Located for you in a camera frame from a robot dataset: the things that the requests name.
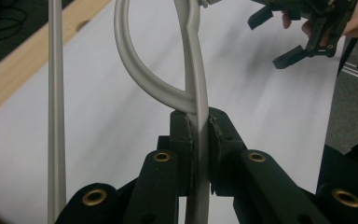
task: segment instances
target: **black cable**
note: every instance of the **black cable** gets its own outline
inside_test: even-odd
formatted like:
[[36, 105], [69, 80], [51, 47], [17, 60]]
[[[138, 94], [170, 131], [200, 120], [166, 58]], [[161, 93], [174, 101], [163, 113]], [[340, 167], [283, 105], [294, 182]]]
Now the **black cable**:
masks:
[[[4, 39], [11, 38], [13, 35], [16, 35], [23, 27], [24, 22], [28, 18], [28, 14], [18, 8], [13, 7], [19, 0], [13, 0], [9, 4], [4, 5], [3, 1], [0, 1], [0, 41]], [[6, 10], [14, 10], [20, 12], [21, 18], [10, 18], [10, 17], [3, 17], [3, 13]]]

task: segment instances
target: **metal rod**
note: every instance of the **metal rod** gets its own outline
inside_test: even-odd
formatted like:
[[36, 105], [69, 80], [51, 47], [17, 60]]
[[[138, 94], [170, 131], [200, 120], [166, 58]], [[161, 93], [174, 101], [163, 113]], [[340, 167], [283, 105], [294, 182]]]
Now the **metal rod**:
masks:
[[48, 224], [66, 205], [62, 1], [48, 1]]
[[342, 68], [342, 72], [358, 77], [358, 68], [356, 67], [356, 65], [351, 63], [345, 63], [344, 67]]

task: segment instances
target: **wooden board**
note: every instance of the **wooden board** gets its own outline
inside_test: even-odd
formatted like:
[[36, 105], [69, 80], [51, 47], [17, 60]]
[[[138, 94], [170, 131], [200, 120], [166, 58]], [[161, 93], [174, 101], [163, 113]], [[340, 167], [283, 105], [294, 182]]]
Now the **wooden board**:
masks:
[[[62, 13], [63, 43], [111, 0], [76, 0]], [[0, 105], [48, 61], [48, 24], [0, 62]]]

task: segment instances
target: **screw hole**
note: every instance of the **screw hole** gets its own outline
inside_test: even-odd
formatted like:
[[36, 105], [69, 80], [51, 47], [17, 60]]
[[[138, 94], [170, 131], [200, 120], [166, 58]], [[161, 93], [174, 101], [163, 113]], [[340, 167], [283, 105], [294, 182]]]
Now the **screw hole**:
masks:
[[266, 157], [256, 153], [256, 152], [252, 152], [248, 155], [249, 159], [251, 159], [251, 161], [257, 161], [257, 162], [263, 162], [266, 160]]
[[171, 155], [166, 152], [159, 152], [154, 155], [155, 161], [168, 161], [171, 158]]
[[106, 191], [103, 189], [92, 189], [83, 196], [82, 202], [86, 206], [94, 206], [103, 202], [106, 196]]
[[345, 204], [349, 207], [358, 207], [358, 197], [344, 189], [334, 189], [333, 197], [339, 203]]

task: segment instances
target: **white backdrop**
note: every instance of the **white backdrop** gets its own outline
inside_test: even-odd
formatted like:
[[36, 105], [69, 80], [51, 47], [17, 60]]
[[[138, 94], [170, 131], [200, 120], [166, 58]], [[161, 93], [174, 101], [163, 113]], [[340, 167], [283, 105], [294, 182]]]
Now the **white backdrop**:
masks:
[[[247, 20], [261, 7], [230, 0], [201, 10], [209, 103], [228, 113], [247, 147], [266, 151], [300, 187], [315, 191], [338, 58], [275, 69], [272, 60], [305, 46], [307, 37], [301, 22], [283, 30], [280, 13], [251, 31]], [[68, 200], [94, 182], [122, 187], [139, 174], [158, 136], [169, 133], [172, 110], [142, 92], [118, 58], [113, 11], [114, 2], [64, 47]], [[173, 1], [132, 0], [130, 11], [141, 59], [182, 89]], [[10, 223], [47, 223], [47, 157], [45, 65], [0, 107], [0, 216]], [[213, 197], [210, 223], [238, 223], [231, 203]]]

